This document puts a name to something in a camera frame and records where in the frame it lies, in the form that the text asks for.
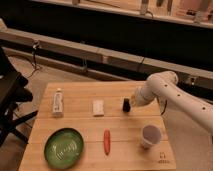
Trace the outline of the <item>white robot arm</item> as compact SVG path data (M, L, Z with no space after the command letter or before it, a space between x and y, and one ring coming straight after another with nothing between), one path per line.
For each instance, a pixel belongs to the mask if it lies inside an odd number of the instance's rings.
M178 76L173 71L151 74L137 87L130 98L132 107L150 104L156 97L171 101L192 120L213 135L213 105L177 87Z

